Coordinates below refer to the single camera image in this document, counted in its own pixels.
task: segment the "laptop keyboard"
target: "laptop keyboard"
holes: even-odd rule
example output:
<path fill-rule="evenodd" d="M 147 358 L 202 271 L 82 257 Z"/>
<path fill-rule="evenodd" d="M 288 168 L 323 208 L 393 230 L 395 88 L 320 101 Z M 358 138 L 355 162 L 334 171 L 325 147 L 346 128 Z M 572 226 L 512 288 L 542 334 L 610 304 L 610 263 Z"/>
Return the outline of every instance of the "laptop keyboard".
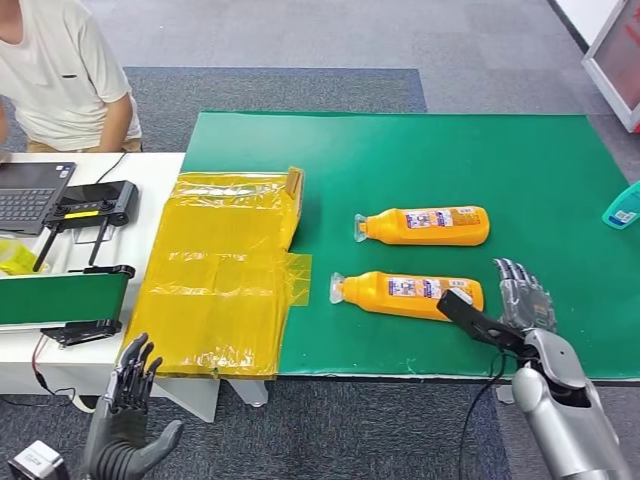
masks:
<path fill-rule="evenodd" d="M 47 207 L 53 188 L 4 190 L 0 189 L 0 222 L 32 222 L 38 220 Z"/>

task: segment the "table leg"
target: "table leg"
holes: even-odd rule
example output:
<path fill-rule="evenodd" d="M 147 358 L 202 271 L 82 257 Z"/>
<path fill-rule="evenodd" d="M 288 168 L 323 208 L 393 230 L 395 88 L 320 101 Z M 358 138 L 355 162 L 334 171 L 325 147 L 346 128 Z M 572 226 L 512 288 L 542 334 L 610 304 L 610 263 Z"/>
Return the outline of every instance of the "table leg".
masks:
<path fill-rule="evenodd" d="M 155 378 L 154 396 L 163 396 L 207 423 L 213 423 L 218 403 L 220 380 L 210 378 Z M 157 390 L 165 395 L 158 395 Z"/>
<path fill-rule="evenodd" d="M 269 392 L 261 380 L 227 380 L 243 402 L 261 407 L 269 400 Z"/>

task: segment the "white t-shirt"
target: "white t-shirt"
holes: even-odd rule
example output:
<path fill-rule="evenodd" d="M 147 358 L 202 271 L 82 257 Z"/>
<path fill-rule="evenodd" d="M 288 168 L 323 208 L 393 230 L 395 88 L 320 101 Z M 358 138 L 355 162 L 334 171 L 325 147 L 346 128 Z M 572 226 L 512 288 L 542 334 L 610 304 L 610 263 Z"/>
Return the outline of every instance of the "white t-shirt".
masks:
<path fill-rule="evenodd" d="M 96 147 L 106 106 L 131 87 L 88 10 L 76 0 L 20 0 L 23 41 L 0 40 L 0 95 L 31 139 L 56 150 Z M 127 138 L 140 138 L 137 107 Z"/>

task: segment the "bottle label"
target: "bottle label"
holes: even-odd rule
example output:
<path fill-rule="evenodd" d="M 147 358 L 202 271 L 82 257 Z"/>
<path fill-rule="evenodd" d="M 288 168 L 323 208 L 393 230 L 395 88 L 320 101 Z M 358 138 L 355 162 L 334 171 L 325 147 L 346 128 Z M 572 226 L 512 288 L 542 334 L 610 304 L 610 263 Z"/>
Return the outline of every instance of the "bottle label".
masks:
<path fill-rule="evenodd" d="M 405 213 L 408 228 L 454 227 L 478 225 L 480 215 L 473 207 L 432 208 Z"/>
<path fill-rule="evenodd" d="M 437 278 L 389 277 L 389 294 L 392 297 L 426 297 L 439 299 L 450 288 L 457 288 L 472 298 L 466 280 Z"/>
<path fill-rule="evenodd" d="M 635 215 L 637 215 L 635 212 L 625 212 L 623 210 L 618 210 L 617 212 L 616 212 L 615 217 L 624 224 L 633 220 L 633 217 L 635 217 Z"/>

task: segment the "robotic arm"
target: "robotic arm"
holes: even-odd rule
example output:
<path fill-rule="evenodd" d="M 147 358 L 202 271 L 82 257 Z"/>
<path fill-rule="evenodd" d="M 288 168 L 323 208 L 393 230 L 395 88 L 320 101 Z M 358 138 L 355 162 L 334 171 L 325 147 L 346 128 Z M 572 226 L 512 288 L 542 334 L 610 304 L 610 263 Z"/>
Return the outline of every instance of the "robotic arm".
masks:
<path fill-rule="evenodd" d="M 533 275 L 507 259 L 496 260 L 504 314 L 491 320 L 455 290 L 438 308 L 472 338 L 518 358 L 515 404 L 527 419 L 553 478 L 632 480 L 618 437 L 576 352 L 553 333 L 551 298 Z"/>

